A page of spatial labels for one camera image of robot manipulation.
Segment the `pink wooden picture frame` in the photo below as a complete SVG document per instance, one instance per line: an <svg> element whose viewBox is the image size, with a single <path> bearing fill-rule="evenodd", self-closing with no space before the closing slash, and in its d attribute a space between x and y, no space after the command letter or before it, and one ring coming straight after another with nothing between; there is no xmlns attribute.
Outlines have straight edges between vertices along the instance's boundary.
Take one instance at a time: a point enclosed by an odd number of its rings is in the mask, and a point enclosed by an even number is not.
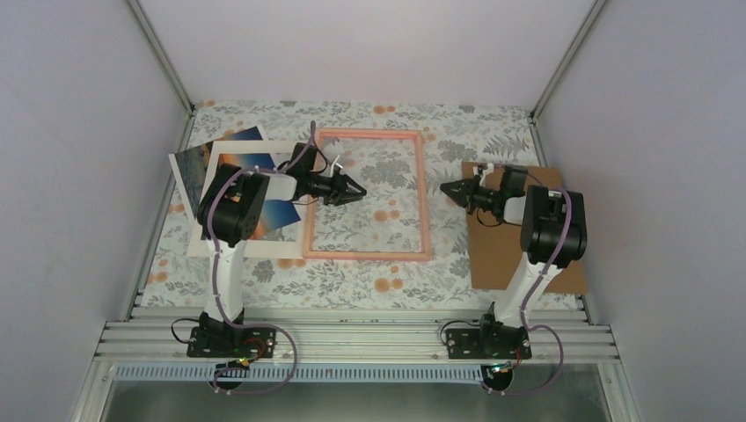
<svg viewBox="0 0 746 422"><path fill-rule="evenodd" d="M367 190L360 201L307 208L306 259L428 261L424 140L417 130L320 128L317 145Z"/></svg>

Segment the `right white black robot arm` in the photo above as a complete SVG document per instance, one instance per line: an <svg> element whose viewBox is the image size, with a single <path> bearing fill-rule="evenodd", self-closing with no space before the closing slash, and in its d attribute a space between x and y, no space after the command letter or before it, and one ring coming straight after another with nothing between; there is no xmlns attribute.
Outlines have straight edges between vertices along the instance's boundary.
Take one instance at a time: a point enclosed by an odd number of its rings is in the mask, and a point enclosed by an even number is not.
<svg viewBox="0 0 746 422"><path fill-rule="evenodd" d="M495 187L489 177L500 178ZM530 346L529 314L551 281L584 255L588 234L580 193L550 188L523 167L476 164L472 176L440 190L470 216L472 286L498 289L498 302L480 318L479 351L497 358Z"/></svg>

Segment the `sunset photo print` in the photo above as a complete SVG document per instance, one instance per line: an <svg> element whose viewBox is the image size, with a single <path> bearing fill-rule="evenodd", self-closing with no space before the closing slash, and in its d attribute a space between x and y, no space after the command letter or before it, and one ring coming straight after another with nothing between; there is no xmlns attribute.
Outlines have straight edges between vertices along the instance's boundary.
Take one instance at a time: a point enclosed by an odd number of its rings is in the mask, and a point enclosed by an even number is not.
<svg viewBox="0 0 746 422"><path fill-rule="evenodd" d="M301 221L289 200L270 197L279 176L272 173L269 153L214 154L205 172L200 206L195 219L201 236L234 246L244 240L262 240L268 234Z"/></svg>

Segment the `brown cardboard backing board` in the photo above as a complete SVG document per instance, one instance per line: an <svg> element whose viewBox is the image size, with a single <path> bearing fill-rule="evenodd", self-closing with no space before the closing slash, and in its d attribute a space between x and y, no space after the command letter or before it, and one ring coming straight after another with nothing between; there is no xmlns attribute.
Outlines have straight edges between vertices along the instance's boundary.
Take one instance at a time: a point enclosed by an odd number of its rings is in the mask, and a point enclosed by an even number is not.
<svg viewBox="0 0 746 422"><path fill-rule="evenodd" d="M463 178L472 179L477 162L462 162ZM498 189L500 186L502 168L496 164L494 172L486 175L485 187ZM537 166L527 167L528 173L536 177L544 186L552 190L564 187L563 178L556 168ZM575 195L572 199L572 225L567 234L564 247L567 248L577 237L575 222L579 219L576 214ZM584 210L579 216L585 217ZM521 228L502 224L497 227L486 227L497 221L488 212L475 211L473 215L466 215L468 231L468 251L471 262L472 287L478 289L505 290L519 266L522 249L520 245ZM561 274L554 277L545 293L585 295L589 292L587 277L582 261L575 260L565 268Z"/></svg>

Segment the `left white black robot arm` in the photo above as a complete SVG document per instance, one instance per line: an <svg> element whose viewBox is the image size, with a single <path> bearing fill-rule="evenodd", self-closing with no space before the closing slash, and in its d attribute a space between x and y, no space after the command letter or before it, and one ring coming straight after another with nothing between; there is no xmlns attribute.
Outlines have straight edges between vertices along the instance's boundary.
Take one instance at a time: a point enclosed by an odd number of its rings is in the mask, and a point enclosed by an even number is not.
<svg viewBox="0 0 746 422"><path fill-rule="evenodd" d="M212 293L199 317L195 337L208 338L221 355L238 353L248 339L249 331L243 325L241 274L245 247L260 226L266 202L293 207L308 196L339 207L366 196L366 189L338 164L327 162L325 168L316 169L321 155L315 144L299 142L291 158L277 166L217 166L197 214L212 260Z"/></svg>

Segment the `white photo mat board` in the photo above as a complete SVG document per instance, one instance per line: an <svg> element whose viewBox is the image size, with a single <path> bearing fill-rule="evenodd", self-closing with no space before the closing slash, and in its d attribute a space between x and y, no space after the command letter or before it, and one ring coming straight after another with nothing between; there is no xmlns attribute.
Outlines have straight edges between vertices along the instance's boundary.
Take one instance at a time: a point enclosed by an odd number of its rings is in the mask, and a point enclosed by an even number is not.
<svg viewBox="0 0 746 422"><path fill-rule="evenodd" d="M213 181L221 162L241 167L273 169L290 158L292 141L215 142L210 155L204 189ZM262 209L257 233L247 241L247 258L301 258L307 207L291 202L270 200Z"/></svg>

